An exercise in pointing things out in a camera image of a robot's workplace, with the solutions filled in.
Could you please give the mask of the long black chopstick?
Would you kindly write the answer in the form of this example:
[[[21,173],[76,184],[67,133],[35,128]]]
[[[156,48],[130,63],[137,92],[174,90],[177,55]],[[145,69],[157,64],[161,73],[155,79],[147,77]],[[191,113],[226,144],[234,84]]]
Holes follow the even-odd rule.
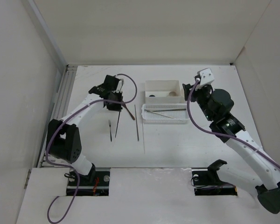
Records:
[[[165,108],[165,109],[145,109],[146,111],[162,112],[162,111],[185,111],[186,108]]]

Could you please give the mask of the silver metal chopstick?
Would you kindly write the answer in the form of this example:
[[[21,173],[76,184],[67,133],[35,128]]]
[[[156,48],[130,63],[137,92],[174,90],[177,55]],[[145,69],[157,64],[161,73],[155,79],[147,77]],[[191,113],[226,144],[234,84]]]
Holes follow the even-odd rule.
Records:
[[[137,141],[139,142],[140,141],[140,136],[139,136],[139,128],[138,128],[136,105],[134,105],[134,112],[135,112],[135,123],[136,123]]]

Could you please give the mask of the pale translucent chopstick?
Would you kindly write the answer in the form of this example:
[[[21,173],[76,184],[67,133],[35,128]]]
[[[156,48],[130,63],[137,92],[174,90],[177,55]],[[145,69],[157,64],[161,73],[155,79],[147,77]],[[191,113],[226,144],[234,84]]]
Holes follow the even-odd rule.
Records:
[[[165,115],[165,114],[161,114],[161,113],[158,113],[158,112],[154,112],[154,111],[147,111],[147,112],[150,112],[150,113],[153,113],[153,114],[157,114],[157,115],[160,115],[160,116],[163,116],[163,117],[166,117],[166,118],[170,118],[170,119],[176,119],[175,117],[171,117],[171,116],[168,116],[168,115]]]

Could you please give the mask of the thin clear chopstick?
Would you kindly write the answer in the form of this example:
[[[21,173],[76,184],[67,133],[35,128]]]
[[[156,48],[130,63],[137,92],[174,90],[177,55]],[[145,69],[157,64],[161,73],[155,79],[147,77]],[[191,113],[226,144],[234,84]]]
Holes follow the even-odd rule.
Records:
[[[144,154],[145,154],[146,151],[145,151],[144,123],[143,123],[143,122],[142,122],[142,142],[143,142],[143,152],[144,152]]]

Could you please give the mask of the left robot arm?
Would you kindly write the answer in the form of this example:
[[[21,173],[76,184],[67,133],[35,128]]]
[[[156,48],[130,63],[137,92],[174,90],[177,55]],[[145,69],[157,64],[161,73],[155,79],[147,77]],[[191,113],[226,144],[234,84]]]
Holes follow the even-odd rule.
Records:
[[[82,154],[80,129],[96,113],[106,107],[110,111],[120,111],[121,105],[115,102],[122,100],[121,88],[123,79],[106,75],[104,82],[92,87],[85,99],[70,113],[60,120],[49,122],[46,153],[61,159],[74,169],[76,178],[84,185],[90,185],[95,180],[95,165]]]

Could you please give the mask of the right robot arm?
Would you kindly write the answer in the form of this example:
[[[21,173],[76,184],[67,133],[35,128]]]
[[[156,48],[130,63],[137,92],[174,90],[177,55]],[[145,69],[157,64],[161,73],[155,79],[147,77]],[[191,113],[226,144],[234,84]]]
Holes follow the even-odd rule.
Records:
[[[210,185],[220,187],[232,184],[257,197],[259,203],[269,212],[280,212],[280,165],[277,164],[251,137],[245,126],[231,114],[234,101],[223,89],[213,89],[211,84],[203,87],[199,83],[183,84],[184,97],[190,120],[193,119],[190,104],[197,103],[210,130],[198,129],[215,135],[234,150],[254,171],[249,174],[232,168],[229,162],[218,159],[205,171],[198,173],[199,187]]]

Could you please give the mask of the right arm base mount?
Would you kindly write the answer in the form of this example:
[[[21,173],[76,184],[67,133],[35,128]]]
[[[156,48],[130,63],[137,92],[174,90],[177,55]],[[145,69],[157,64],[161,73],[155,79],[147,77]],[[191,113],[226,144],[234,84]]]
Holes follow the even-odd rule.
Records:
[[[217,160],[206,168],[192,168],[190,184],[194,187],[195,196],[237,196],[234,185],[219,179],[217,171],[227,164]]]

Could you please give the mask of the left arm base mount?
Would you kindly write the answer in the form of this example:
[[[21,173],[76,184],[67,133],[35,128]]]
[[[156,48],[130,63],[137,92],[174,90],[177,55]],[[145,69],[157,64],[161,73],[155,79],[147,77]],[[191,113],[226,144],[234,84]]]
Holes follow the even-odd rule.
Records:
[[[98,168],[92,182],[80,177],[77,196],[109,196],[110,176],[109,168]],[[77,175],[70,170],[64,174],[64,177],[68,179],[66,196],[73,196],[77,187]]]

